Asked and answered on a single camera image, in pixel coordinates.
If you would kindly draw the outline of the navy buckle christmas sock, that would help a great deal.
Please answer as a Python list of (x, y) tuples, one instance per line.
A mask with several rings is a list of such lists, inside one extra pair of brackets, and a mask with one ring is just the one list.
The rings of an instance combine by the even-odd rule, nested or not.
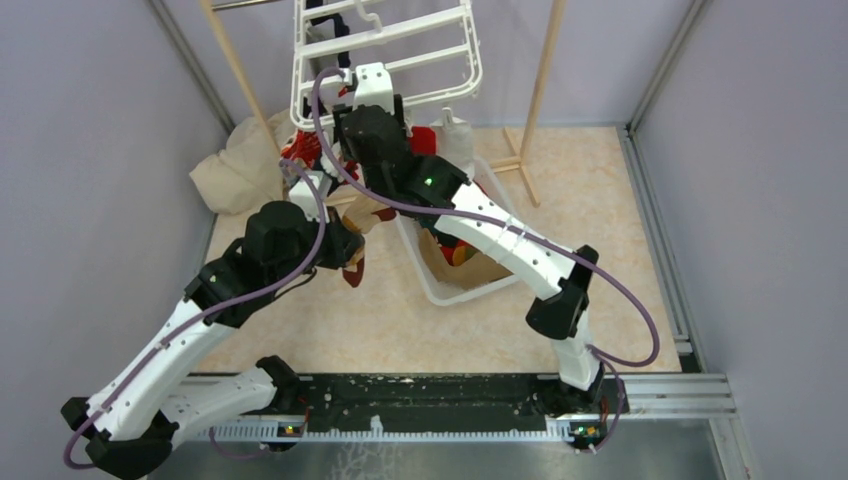
[(281, 156), (312, 171), (323, 172), (342, 181), (336, 166), (326, 159), (325, 152), (314, 132), (296, 130), (283, 145)]

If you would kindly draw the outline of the white plastic sock hanger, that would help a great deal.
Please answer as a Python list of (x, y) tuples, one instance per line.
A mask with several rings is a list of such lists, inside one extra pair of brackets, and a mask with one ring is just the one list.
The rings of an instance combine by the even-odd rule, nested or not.
[(473, 96), (483, 78), (473, 5), (444, 1), (394, 10), (388, 1), (297, 1), (290, 118), (314, 128), (311, 98), (321, 62), (343, 70), (321, 85), (328, 108), (352, 104), (357, 66), (382, 62), (405, 110), (447, 106)]

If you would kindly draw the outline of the white plastic laundry basket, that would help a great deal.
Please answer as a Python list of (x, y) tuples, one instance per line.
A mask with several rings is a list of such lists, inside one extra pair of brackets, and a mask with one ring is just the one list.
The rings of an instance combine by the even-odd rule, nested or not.
[(399, 215), (395, 225), (427, 299), (440, 307), (467, 302), (519, 281), (494, 260), (474, 256), (459, 266), (448, 263), (436, 237), (417, 221)]

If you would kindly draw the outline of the red plain sock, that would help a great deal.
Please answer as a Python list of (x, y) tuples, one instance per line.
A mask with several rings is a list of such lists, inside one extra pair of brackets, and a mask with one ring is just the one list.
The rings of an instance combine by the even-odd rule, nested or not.
[(429, 157), (438, 153), (438, 140), (435, 131), (426, 126), (413, 126), (407, 142), (415, 157)]

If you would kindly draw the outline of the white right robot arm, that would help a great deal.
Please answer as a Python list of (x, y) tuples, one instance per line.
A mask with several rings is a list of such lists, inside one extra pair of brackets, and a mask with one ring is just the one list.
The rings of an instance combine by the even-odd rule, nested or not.
[(526, 322), (552, 342), (565, 403), (576, 412), (599, 403), (604, 368), (587, 326), (597, 252), (549, 242), (448, 160), (414, 153), (399, 117), (380, 106), (336, 107), (333, 121), (345, 160), (362, 169), (363, 193), (470, 244), (531, 288)]

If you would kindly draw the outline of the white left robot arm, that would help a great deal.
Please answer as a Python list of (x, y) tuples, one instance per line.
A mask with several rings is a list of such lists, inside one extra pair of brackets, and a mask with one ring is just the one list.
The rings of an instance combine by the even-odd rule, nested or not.
[(298, 375), (278, 356), (202, 393), (177, 387), (218, 344), (255, 313), (301, 287), (320, 268), (359, 261), (364, 237), (326, 208), (309, 218), (294, 203), (273, 201), (246, 221), (244, 234), (204, 265), (170, 318), (145, 349), (102, 390), (61, 409), (72, 441), (83, 442), (90, 467), (139, 479), (186, 440), (244, 413), (285, 414), (301, 405)]

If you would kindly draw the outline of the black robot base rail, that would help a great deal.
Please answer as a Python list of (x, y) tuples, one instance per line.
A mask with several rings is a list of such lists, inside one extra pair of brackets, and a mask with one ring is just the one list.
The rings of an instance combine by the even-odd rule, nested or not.
[(195, 434), (219, 442), (565, 442), (598, 445), (627, 421), (727, 419), (718, 374), (606, 376), (593, 405), (568, 400), (553, 374), (306, 374), (285, 413), (251, 412)]

